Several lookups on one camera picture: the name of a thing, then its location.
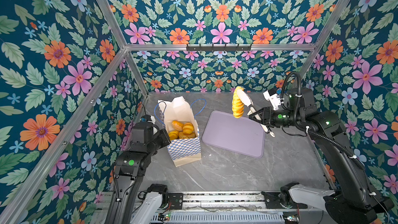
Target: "gray marble surface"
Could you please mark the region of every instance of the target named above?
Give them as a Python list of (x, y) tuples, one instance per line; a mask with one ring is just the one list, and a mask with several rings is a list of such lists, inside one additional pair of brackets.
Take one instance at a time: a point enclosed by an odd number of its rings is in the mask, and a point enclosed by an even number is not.
[[(150, 94), (147, 111), (153, 115), (158, 100), (172, 101), (183, 96), (187, 102), (205, 98), (207, 105), (196, 117), (199, 130), (204, 132), (212, 111), (232, 113), (231, 93), (166, 93)], [(269, 106), (261, 93), (250, 93), (257, 109)], [(194, 114), (203, 106), (193, 106)], [(294, 128), (287, 132), (298, 133)], [(251, 191), (279, 190), (281, 186), (297, 181), (309, 187), (328, 189), (328, 184), (316, 154), (304, 137), (293, 137), (274, 128), (276, 137), (265, 136), (261, 158), (254, 158), (201, 142), (202, 160), (175, 167), (166, 148), (152, 157), (152, 163), (141, 185), (145, 190), (152, 183), (166, 184), (169, 191)]]

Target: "yellow croissant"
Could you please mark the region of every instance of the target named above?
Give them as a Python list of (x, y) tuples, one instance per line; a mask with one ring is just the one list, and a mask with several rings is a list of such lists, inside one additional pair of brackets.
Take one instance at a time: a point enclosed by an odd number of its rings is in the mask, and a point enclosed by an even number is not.
[(244, 104), (239, 99), (238, 95), (236, 94), (237, 90), (243, 90), (242, 87), (236, 87), (234, 91), (234, 97), (232, 99), (232, 111), (234, 112), (234, 117), (240, 118), (243, 115)]

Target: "paper bag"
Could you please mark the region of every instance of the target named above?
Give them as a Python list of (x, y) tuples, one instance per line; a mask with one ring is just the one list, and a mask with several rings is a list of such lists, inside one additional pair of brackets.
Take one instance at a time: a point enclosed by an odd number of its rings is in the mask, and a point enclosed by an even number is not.
[(174, 98), (172, 102), (159, 100), (158, 106), (160, 109), (160, 120), (167, 133), (174, 130), (172, 122), (179, 121), (192, 123), (196, 134), (195, 138), (172, 140), (171, 144), (167, 146), (174, 165), (178, 167), (202, 159), (199, 128), (189, 103), (181, 96)]

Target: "purple tray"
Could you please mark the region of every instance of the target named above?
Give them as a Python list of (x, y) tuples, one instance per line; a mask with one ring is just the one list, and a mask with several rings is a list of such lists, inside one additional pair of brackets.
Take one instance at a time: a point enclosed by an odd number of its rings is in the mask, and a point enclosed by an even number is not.
[(235, 118), (232, 114), (213, 111), (210, 114), (202, 141), (251, 157), (262, 157), (265, 132), (259, 123), (249, 118)]

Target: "black cable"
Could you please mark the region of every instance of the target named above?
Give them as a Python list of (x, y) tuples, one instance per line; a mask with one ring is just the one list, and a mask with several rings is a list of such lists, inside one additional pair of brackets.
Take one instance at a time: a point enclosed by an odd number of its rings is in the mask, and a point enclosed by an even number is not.
[(301, 135), (301, 134), (287, 133), (287, 132), (283, 129), (283, 127), (282, 127), (282, 131), (285, 132), (287, 135), (290, 135), (290, 136), (307, 137), (307, 134)]

